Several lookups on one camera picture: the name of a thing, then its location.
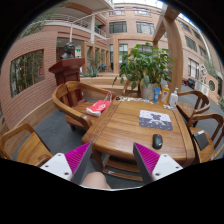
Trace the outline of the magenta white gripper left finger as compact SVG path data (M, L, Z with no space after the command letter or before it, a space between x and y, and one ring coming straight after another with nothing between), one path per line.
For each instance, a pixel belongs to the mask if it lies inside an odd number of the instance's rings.
M86 143L66 154L57 153L41 169L79 185L91 152L91 143Z

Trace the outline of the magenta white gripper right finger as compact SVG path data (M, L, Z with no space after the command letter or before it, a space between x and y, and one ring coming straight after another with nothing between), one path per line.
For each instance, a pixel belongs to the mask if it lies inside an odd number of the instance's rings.
M182 169L168 154L161 154L138 143L133 144L133 154L145 185Z

